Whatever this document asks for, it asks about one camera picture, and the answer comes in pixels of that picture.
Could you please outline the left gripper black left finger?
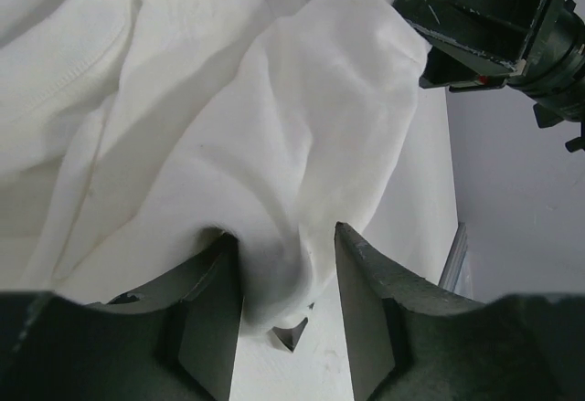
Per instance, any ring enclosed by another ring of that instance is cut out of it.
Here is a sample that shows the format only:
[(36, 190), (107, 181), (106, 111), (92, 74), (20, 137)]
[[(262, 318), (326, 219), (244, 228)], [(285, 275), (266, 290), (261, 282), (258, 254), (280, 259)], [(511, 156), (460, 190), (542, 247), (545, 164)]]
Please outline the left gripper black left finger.
[(200, 253), (108, 303), (119, 312), (165, 312), (155, 349), (165, 368), (203, 390), (229, 399), (242, 292), (237, 240), (223, 234)]

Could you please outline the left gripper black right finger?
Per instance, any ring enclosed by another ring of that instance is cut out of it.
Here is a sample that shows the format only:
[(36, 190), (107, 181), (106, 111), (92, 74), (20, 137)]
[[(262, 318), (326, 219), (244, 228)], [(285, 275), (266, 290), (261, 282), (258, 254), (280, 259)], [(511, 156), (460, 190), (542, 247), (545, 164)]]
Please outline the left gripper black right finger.
[(481, 307), (383, 255), (347, 223), (335, 225), (335, 267), (355, 400), (371, 400), (413, 366), (409, 311), (450, 316)]

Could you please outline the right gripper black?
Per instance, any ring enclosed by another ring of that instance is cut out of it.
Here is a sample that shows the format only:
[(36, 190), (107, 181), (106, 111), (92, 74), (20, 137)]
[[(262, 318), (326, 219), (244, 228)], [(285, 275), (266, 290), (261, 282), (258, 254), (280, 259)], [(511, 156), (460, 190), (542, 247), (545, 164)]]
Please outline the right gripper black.
[(574, 0), (395, 0), (394, 7), (434, 46), (423, 89), (506, 85), (536, 103), (538, 118), (584, 119), (584, 21)]

